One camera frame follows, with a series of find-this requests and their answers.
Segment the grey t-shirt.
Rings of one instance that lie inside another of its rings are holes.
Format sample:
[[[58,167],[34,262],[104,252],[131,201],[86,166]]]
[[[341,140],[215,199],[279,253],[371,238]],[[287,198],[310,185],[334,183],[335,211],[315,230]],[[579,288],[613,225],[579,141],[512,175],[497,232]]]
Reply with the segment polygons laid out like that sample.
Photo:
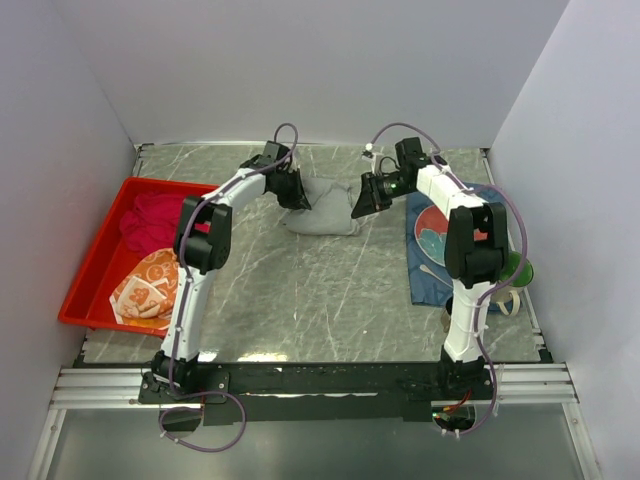
[[[288,231],[308,236],[355,236],[359,222],[351,218],[355,200],[350,185],[322,177],[302,179],[310,210],[290,210],[281,220]]]

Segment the crimson red garment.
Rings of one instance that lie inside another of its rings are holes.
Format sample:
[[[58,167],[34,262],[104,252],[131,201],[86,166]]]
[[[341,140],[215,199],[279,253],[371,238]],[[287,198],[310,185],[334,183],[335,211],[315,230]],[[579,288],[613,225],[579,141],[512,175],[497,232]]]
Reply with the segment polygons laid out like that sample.
[[[119,222],[127,248],[144,258],[172,247],[184,199],[183,195],[159,192],[137,195]]]

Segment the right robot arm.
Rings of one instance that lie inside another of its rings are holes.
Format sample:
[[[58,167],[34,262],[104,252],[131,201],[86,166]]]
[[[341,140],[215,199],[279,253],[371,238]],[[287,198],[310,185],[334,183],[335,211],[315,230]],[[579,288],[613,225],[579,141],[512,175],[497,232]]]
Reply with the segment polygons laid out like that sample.
[[[509,257],[507,213],[459,180],[439,154],[426,154],[417,137],[395,145],[397,168],[380,170],[382,160],[368,144],[362,156],[372,167],[361,175],[360,195],[351,212],[358,219],[387,210],[392,200],[414,192],[426,196],[447,220],[445,268],[452,279],[450,327],[444,355],[454,363],[475,363],[481,346],[490,296]]]

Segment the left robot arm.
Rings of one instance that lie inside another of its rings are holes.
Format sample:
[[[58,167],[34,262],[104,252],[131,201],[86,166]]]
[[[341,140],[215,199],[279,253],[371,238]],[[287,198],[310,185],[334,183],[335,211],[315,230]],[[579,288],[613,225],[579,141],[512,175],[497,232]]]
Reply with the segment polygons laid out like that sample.
[[[233,215],[265,193],[275,195],[284,209],[311,208],[292,161],[291,148],[269,141],[262,153],[242,163],[217,189],[183,202],[174,242],[175,304],[163,343],[151,361],[152,373],[174,401],[188,401],[197,393],[204,308],[215,275],[231,252]]]

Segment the red blue decorated plate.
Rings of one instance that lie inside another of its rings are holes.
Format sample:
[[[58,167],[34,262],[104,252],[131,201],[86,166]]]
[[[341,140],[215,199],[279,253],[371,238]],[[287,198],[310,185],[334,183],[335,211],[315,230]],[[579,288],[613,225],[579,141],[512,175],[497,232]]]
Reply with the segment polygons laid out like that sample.
[[[436,265],[445,266],[445,249],[448,221],[434,205],[424,208],[414,222],[414,238],[426,255]]]

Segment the silver spoon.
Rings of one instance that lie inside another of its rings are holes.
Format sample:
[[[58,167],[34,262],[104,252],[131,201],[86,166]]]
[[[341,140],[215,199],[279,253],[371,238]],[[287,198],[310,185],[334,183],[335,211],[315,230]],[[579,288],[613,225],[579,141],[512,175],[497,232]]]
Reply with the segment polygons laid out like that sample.
[[[427,265],[425,264],[421,264],[419,266],[419,269],[422,273],[425,273],[426,275],[430,276],[431,278],[435,279],[437,282],[439,282],[441,285],[443,285],[444,287],[446,287],[449,290],[453,289],[453,286],[451,285],[450,282],[445,281],[444,279],[442,279],[440,276],[438,276],[434,271],[432,271]]]

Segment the blue placemat cloth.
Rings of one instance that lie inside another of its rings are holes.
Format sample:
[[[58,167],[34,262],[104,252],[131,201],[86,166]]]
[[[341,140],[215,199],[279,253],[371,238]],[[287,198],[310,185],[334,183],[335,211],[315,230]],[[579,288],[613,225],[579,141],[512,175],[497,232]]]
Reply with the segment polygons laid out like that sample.
[[[422,273],[419,266],[421,264],[427,265],[438,276],[452,285],[451,277],[445,266],[436,265],[426,257],[414,238],[414,222],[418,214],[431,205],[434,205],[433,202],[419,192],[411,193],[406,197],[406,252],[410,296],[413,305],[443,307],[445,302],[452,296],[452,290],[447,289],[435,279]]]

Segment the small black cup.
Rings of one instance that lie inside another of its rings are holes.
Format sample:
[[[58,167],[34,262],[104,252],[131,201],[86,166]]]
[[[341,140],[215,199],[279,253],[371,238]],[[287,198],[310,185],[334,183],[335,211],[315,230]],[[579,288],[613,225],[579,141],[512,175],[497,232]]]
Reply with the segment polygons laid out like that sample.
[[[441,317],[440,317],[441,326],[442,326],[443,331],[445,333],[448,333],[449,330],[450,330],[452,308],[453,308],[453,298],[450,297],[445,302],[445,305],[444,305],[444,308],[442,310],[442,314],[441,314]]]

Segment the green inside floral mug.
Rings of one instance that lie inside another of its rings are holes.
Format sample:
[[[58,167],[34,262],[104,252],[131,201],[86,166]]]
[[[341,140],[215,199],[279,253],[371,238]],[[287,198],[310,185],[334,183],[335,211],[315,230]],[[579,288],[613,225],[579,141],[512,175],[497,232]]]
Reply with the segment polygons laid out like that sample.
[[[512,251],[509,254],[507,263],[505,264],[499,282],[506,282],[518,269],[522,256],[519,252]],[[495,305],[505,316],[516,315],[521,307],[520,294],[534,278],[534,269],[528,259],[524,260],[524,264],[518,276],[502,288],[496,290],[491,296],[491,304]]]

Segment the orange white patterned cloth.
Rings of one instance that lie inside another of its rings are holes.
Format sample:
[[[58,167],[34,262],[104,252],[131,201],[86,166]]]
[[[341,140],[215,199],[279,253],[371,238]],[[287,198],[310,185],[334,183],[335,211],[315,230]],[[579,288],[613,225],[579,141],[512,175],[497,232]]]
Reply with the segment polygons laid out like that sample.
[[[178,261],[172,248],[144,257],[109,297],[120,325],[166,330],[178,288]]]

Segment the red plastic bin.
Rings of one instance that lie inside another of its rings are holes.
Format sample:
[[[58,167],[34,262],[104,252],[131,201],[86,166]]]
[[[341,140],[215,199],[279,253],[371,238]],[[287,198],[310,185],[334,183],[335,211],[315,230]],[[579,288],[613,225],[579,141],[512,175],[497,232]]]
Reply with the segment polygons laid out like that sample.
[[[164,337],[166,328],[158,322],[126,323],[118,320],[109,298],[146,255],[163,247],[171,247],[174,239],[153,241],[136,247],[130,236],[122,233],[121,220],[131,218],[136,211],[158,213],[165,219],[174,218],[179,215],[179,207],[174,203],[165,210],[165,196],[182,200],[188,196],[202,196],[216,189],[215,185],[209,184],[140,177],[126,179],[77,271],[60,308],[58,320],[91,329]]]

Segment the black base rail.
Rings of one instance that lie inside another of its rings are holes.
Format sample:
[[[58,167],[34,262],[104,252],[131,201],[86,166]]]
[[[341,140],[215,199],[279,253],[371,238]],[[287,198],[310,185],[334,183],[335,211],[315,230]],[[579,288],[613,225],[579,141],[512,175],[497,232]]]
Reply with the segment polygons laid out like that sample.
[[[143,405],[194,407],[207,426],[247,419],[401,419],[429,422],[438,403],[489,401],[496,375],[483,359],[438,362],[199,362],[157,355],[142,375]]]

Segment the aluminium frame rail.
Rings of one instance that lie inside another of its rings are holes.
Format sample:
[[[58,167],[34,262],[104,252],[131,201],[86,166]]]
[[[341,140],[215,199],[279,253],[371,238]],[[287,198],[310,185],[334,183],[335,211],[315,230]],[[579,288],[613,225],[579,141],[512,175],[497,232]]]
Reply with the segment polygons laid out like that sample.
[[[139,400],[143,367],[64,368],[58,375],[51,410],[158,409],[166,401]],[[568,404],[578,396],[563,364],[507,364],[496,369],[496,404]]]

